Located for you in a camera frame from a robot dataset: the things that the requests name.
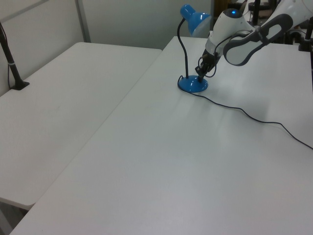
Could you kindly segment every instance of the wall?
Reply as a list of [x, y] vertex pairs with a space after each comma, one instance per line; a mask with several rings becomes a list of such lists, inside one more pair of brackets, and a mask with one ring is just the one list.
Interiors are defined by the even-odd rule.
[[[81, 0], [90, 40], [134, 47], [164, 49], [176, 35], [180, 8], [191, 4], [212, 14], [213, 0]], [[209, 28], [203, 33], [206, 37]], [[189, 36], [187, 23], [182, 36]]]
[[[49, 0], [2, 25], [22, 79], [83, 41], [75, 0]], [[1, 48], [0, 95], [7, 91], [7, 61]]]

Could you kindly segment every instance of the lamp shade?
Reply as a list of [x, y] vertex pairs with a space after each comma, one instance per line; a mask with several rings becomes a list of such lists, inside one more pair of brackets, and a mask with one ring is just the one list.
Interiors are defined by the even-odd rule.
[[189, 33], [192, 37], [198, 37], [204, 28], [209, 27], [211, 15], [196, 12], [189, 4], [182, 6], [180, 14], [188, 22]]

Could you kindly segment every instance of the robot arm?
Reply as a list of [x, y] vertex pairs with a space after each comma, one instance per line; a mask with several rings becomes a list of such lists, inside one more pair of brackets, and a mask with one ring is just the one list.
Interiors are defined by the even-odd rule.
[[[255, 29], [237, 10], [224, 11], [209, 35], [202, 56], [203, 62], [196, 67], [199, 77], [212, 70], [222, 55], [232, 65], [245, 65], [256, 51], [312, 16], [312, 0], [282, 0], [271, 17]], [[230, 36], [233, 37], [216, 47]]]

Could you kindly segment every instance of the white folding table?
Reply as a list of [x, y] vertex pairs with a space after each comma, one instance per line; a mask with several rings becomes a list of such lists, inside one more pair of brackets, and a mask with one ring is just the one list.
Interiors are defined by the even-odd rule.
[[160, 52], [77, 43], [0, 97], [0, 201], [30, 209]]
[[[205, 39], [183, 38], [189, 71]], [[175, 37], [12, 235], [308, 235], [313, 151], [281, 127], [181, 92]], [[310, 54], [224, 58], [202, 95], [313, 145]]]

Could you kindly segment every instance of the floor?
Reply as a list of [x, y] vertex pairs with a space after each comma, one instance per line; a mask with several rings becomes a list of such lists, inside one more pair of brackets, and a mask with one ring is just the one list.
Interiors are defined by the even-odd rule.
[[0, 235], [9, 235], [26, 214], [26, 210], [0, 202]]

